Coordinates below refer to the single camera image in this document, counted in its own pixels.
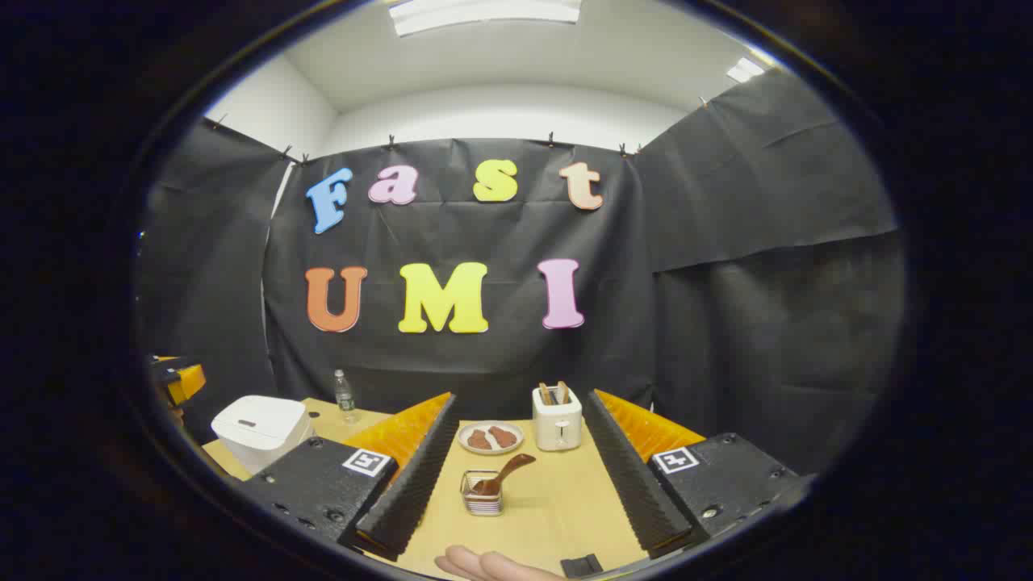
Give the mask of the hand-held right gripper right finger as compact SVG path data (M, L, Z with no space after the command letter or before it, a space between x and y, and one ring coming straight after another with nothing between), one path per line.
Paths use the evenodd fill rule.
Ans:
M650 558L749 525L812 481L742 435L702 437L601 390L584 420Z

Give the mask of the long ceiling light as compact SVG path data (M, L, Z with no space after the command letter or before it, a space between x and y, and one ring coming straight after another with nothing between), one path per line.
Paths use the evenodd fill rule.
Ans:
M580 12L582 0L403 0L388 7L399 37L465 23L577 23Z

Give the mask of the metal wire chopstick holder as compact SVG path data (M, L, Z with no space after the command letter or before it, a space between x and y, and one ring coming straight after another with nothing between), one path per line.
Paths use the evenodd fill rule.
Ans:
M481 482L497 478L497 470L466 470L462 473L460 482L460 494L462 503L471 515L480 517L497 517L501 515L503 508L503 492L499 488L491 494L477 492L477 486Z

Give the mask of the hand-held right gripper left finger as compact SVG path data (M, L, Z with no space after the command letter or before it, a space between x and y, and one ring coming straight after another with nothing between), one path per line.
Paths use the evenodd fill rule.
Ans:
M443 393L347 441L308 437L242 485L284 525L397 560L420 525L458 431Z

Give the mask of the brown wooden spoon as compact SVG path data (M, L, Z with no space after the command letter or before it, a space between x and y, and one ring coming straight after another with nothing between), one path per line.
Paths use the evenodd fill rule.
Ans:
M501 493L503 483L509 475L514 470L519 470L523 466L530 466L530 464L535 463L537 459L529 454L516 454L516 456L510 458L502 470L498 472L493 479L483 479L483 481L478 481L472 488L471 493L478 496L498 496Z

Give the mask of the white rice cooker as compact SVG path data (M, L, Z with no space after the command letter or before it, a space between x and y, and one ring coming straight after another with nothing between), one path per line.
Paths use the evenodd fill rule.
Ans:
M265 470L315 435L305 404L263 395L240 397L217 412L210 426L248 473Z

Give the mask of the black backdrop cloth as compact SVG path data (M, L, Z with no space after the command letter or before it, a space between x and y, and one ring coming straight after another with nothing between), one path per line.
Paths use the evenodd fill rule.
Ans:
M207 376L201 442L237 398L527 419L538 383L599 389L824 470L885 392L905 302L893 208L799 77L738 85L624 158L430 140L288 173L197 127L151 190L140 344Z

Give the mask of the clear plastic water bottle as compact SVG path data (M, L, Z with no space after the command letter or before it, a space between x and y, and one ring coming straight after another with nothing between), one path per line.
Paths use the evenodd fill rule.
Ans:
M348 383L343 369L333 371L333 394L335 394L336 404L339 411L342 412L344 422L347 424L357 423L358 412L354 389Z

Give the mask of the white toaster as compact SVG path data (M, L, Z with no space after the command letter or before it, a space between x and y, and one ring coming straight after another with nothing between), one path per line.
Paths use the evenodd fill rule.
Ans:
M553 399L556 397L556 387L549 386ZM578 449L582 445L583 408L580 398L569 389L571 401L568 404L543 406L539 387L532 390L533 433L540 451L560 452Z

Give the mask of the white round plate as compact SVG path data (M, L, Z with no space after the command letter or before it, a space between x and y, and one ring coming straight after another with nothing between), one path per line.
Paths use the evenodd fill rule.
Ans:
M491 441L490 435L488 435L487 433L488 428L494 425L498 425L501 428L512 431L512 433L516 434L516 436L520 438L520 442L514 445L512 448L496 449L494 442ZM477 451L477 449L472 449L470 448L470 446L467 445L467 438L469 433L471 433L471 431L475 429L481 429L486 431L488 440L493 445L493 449L491 451ZM463 449L467 449L467 451L469 451L470 453L479 455L503 455L516 451L521 447L521 445L523 445L525 440L525 435L524 431L521 430L521 428L516 426L516 424L514 423L505 422L505 420L480 420L479 422L473 422L469 423L468 425L461 426L460 430L458 430L457 432L457 439L458 444L460 444L460 446Z

